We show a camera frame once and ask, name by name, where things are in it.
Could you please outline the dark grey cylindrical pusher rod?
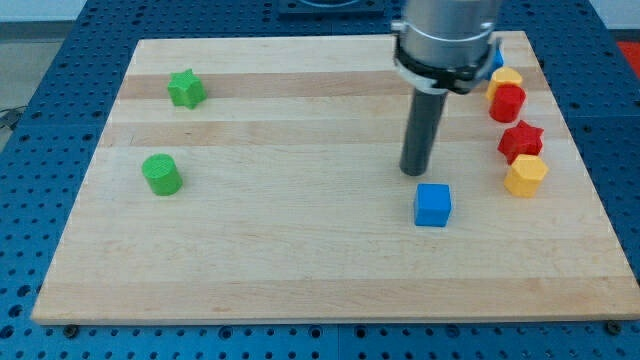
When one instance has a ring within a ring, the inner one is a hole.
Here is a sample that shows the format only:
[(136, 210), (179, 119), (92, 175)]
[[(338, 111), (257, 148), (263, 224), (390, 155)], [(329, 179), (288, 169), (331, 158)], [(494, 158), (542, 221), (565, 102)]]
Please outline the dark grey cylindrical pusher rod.
[(404, 174), (421, 176), (426, 172), (446, 97), (446, 93), (414, 90), (399, 162)]

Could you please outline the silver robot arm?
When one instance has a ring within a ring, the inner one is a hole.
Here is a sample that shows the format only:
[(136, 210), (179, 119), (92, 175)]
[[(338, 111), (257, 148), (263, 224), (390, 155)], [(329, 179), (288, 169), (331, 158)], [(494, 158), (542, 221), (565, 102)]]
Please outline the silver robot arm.
[(500, 0), (408, 0), (392, 23), (394, 65), (413, 87), (399, 167), (428, 168), (447, 95), (465, 95), (493, 68), (501, 40), (493, 36)]

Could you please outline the blue block behind arm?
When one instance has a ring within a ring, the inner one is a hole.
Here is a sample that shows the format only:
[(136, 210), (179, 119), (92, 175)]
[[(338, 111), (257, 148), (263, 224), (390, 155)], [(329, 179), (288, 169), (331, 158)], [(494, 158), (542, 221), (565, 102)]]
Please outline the blue block behind arm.
[(497, 69), (499, 69), (499, 68), (501, 68), (501, 67), (503, 67), (503, 66), (504, 66), (504, 58), (503, 58), (503, 54), (502, 54), (501, 49), (500, 49), (500, 48), (497, 48), (497, 49), (496, 49), (496, 52), (495, 52), (495, 54), (494, 54), (494, 58), (493, 58), (493, 61), (492, 61), (491, 67), (490, 67), (490, 69), (489, 69), (489, 71), (488, 71), (488, 73), (487, 73), (487, 75), (486, 75), (486, 80), (487, 80), (487, 81), (490, 81), (490, 80), (491, 80), (491, 78), (492, 78), (492, 76), (493, 76), (493, 73), (494, 73)]

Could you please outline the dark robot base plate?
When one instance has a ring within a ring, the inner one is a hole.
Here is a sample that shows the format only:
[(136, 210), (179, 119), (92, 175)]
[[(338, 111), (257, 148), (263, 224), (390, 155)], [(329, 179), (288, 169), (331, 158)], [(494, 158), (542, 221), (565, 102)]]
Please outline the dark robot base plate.
[(281, 17), (382, 15), (383, 0), (277, 0)]

